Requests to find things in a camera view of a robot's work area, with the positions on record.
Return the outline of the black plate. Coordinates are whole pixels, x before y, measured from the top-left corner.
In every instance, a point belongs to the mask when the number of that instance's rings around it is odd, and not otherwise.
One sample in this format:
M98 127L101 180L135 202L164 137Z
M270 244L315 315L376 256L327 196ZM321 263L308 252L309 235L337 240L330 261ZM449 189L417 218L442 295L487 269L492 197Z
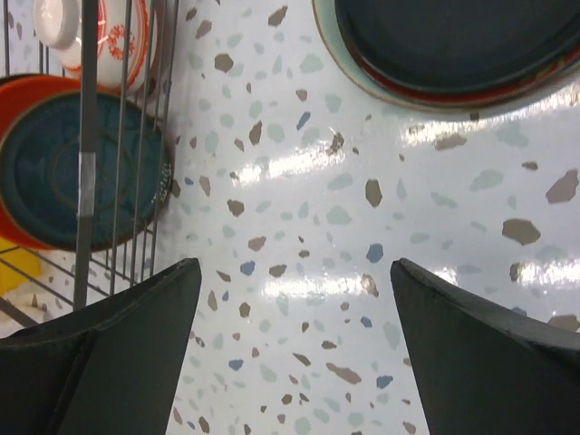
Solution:
M356 55L416 91L479 91L530 73L579 43L576 1L337 1Z

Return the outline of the orange red plate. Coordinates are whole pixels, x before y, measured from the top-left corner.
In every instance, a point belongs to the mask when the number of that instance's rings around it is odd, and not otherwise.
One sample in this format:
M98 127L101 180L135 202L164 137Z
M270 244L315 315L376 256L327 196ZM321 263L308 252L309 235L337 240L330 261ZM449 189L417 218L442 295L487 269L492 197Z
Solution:
M81 82L78 79L56 75L27 73L2 78L1 150L5 148L8 132L27 111L57 94L80 89ZM53 250L52 246L30 236L16 223L5 206L4 197L1 197L1 238L22 247Z

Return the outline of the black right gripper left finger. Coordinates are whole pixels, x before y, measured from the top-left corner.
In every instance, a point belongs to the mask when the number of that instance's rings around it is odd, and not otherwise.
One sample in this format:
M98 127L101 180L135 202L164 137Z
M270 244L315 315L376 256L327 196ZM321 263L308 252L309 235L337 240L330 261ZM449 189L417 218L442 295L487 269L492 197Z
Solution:
M165 433L201 280L186 258L2 339L2 433Z

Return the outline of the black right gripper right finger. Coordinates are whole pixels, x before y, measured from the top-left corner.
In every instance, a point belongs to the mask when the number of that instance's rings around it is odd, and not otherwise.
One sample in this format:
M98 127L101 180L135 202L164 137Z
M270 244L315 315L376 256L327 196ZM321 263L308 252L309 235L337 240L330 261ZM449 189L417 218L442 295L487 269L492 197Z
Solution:
M392 263L391 286L430 433L578 433L578 333L405 258Z

